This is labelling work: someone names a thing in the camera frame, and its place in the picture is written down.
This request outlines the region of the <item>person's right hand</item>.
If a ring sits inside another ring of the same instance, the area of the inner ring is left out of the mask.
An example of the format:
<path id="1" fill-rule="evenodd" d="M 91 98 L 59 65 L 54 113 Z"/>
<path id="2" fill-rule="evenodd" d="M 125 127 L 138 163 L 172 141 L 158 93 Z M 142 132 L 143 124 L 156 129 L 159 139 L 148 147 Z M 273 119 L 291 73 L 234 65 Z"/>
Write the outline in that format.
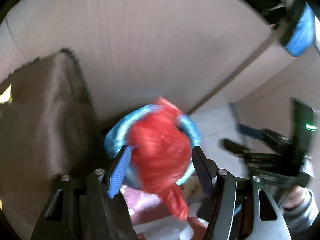
<path id="1" fill-rule="evenodd" d="M 285 198 L 283 207 L 285 209 L 295 209 L 298 207 L 306 198 L 308 189 L 305 187 L 296 186 L 294 187 Z"/>

